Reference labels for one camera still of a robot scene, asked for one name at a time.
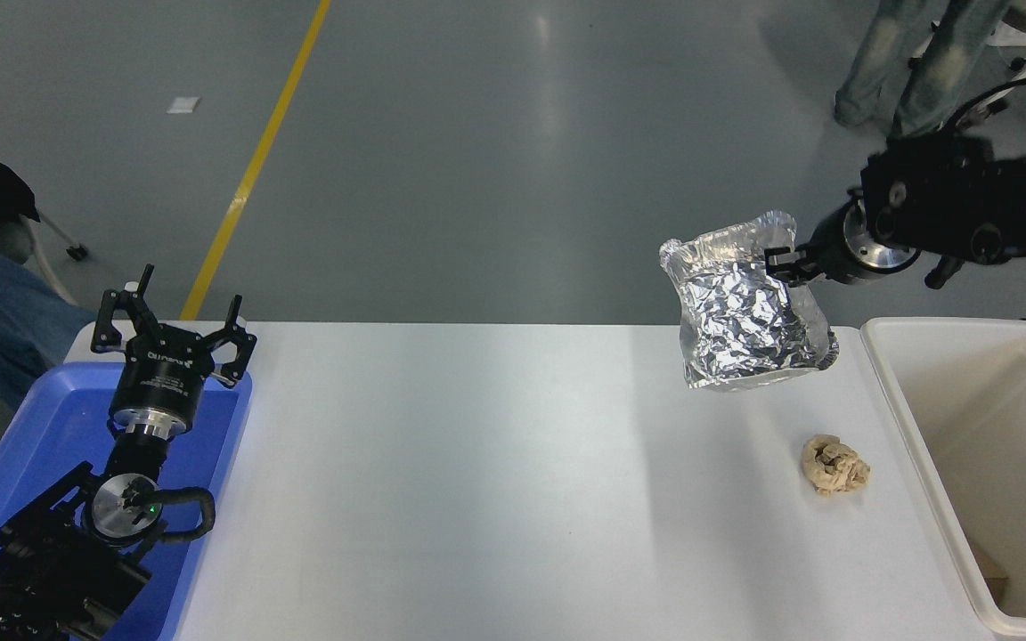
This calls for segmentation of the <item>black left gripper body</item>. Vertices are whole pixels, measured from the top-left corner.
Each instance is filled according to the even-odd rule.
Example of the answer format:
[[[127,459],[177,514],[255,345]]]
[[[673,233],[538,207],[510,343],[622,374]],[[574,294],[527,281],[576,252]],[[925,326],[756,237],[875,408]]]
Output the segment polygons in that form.
[[[199,333],[168,325],[160,328],[159,336],[146,332],[127,340],[126,365],[110,414],[154,410],[194,417],[212,362],[200,340]]]

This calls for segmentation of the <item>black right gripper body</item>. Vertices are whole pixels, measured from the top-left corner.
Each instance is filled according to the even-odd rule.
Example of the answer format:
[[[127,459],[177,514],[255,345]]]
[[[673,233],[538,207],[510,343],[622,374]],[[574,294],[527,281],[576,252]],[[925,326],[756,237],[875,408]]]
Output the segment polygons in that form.
[[[854,285],[875,279],[875,271],[862,256],[871,250],[873,239],[859,200],[851,200],[819,223],[810,240],[815,263],[828,280]]]

